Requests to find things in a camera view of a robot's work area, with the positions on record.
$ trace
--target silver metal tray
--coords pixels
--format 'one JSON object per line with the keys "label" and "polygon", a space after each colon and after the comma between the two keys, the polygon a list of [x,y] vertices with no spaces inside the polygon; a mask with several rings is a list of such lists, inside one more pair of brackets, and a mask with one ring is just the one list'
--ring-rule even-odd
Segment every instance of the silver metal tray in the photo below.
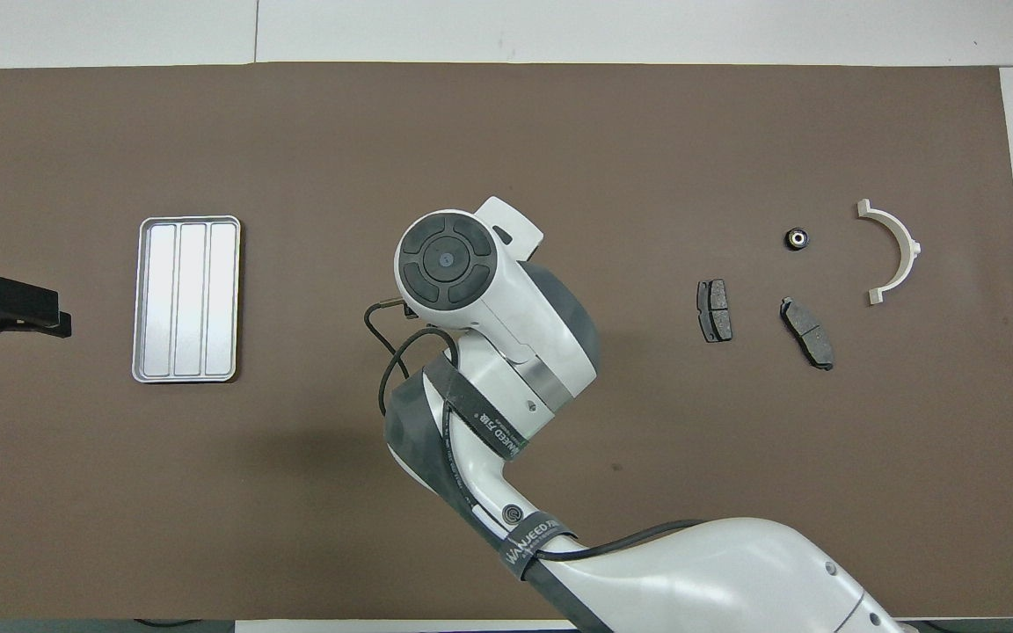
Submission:
{"label": "silver metal tray", "polygon": [[225,382],[237,372],[241,222],[149,217],[140,225],[132,376]]}

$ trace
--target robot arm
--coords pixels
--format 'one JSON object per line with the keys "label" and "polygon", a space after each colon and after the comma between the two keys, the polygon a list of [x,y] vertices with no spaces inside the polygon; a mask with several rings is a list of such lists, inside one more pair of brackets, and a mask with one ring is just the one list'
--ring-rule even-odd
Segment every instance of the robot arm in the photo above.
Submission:
{"label": "robot arm", "polygon": [[902,630],[807,538],[737,518],[650,542],[585,549],[503,480],[514,460],[600,368],[582,306],[524,261],[542,240],[491,197],[475,214],[430,213],[405,231],[394,275],[409,308],[463,330],[458,364],[441,355],[394,389],[386,442],[520,579],[588,633],[684,630]]}

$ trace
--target gray circular button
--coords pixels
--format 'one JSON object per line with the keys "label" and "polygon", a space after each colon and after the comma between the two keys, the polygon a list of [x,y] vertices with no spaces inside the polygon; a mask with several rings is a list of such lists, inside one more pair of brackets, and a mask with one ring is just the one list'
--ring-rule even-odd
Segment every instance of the gray circular button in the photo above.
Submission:
{"label": "gray circular button", "polygon": [[467,244],[451,236],[438,237],[424,249],[424,271],[438,282],[455,282],[467,271]]}

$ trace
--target c-shaped white part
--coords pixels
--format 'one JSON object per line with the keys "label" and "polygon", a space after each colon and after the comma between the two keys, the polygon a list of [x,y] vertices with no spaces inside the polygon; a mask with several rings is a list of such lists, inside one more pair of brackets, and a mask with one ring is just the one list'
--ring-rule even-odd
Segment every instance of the c-shaped white part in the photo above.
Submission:
{"label": "c-shaped white part", "polygon": [[921,244],[913,239],[910,230],[905,228],[905,224],[902,224],[901,220],[880,209],[870,209],[868,197],[862,197],[859,201],[859,217],[868,217],[869,220],[880,222],[883,227],[893,233],[897,245],[902,249],[902,261],[898,264],[897,272],[893,272],[892,280],[889,280],[889,283],[884,286],[870,289],[869,293],[867,293],[870,296],[870,305],[876,305],[881,303],[881,293],[895,289],[898,285],[905,281],[906,276],[910,275],[910,269],[913,269],[913,260],[916,260],[917,256],[921,255]]}

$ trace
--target black cable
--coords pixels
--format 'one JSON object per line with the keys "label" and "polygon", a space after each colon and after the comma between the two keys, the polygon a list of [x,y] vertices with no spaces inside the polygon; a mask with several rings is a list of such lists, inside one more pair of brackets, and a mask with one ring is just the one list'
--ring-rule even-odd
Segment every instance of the black cable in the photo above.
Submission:
{"label": "black cable", "polygon": [[456,345],[456,339],[451,337],[450,333],[434,327],[421,328],[413,332],[413,335],[407,337],[405,342],[401,343],[401,347],[394,349],[393,358],[390,359],[390,364],[386,365],[385,373],[382,374],[382,384],[377,386],[377,406],[382,410],[382,414],[385,414],[385,385],[389,383],[390,376],[393,374],[393,369],[397,367],[397,364],[401,363],[401,354],[409,348],[413,341],[421,336],[440,336],[448,344],[448,351],[451,352],[451,364],[455,368],[459,368],[459,348]]}
{"label": "black cable", "polygon": [[[404,304],[405,302],[400,297],[379,301],[367,308],[366,314],[363,315],[363,321],[366,323],[366,329],[369,329],[370,333],[377,336],[377,340],[382,341],[382,344],[385,345],[386,349],[390,350],[390,353],[397,353],[397,349],[393,348],[393,344],[390,343],[390,339],[387,339],[387,337],[382,335],[382,332],[379,332],[378,329],[374,327],[374,323],[370,320],[370,316],[382,308],[393,308],[395,305]],[[409,368],[405,368],[404,361],[397,361],[397,366],[398,368],[401,368],[401,373],[404,374],[406,378],[409,377]]]}
{"label": "black cable", "polygon": [[673,532],[673,530],[682,530],[684,528],[693,528],[693,526],[706,523],[701,520],[683,520],[683,521],[672,521],[664,524],[656,525],[655,528],[648,528],[647,530],[639,530],[635,534],[631,534],[629,537],[617,538],[616,541],[611,543],[605,543],[604,545],[597,545],[596,548],[588,548],[587,550],[576,550],[576,552],[546,552],[546,550],[539,550],[535,556],[542,558],[544,561],[579,561],[580,558],[592,558],[593,556],[601,556],[602,554],[607,554],[609,552],[615,552],[615,550],[623,550],[630,548],[631,545],[637,543],[642,543],[648,540],[648,538],[658,537],[659,534]]}
{"label": "black cable", "polygon": [[144,626],[152,626],[154,629],[173,629],[176,626],[185,626],[186,624],[193,624],[193,622],[202,622],[201,620],[180,620],[177,622],[152,622],[150,620],[140,620],[136,618],[136,622]]}

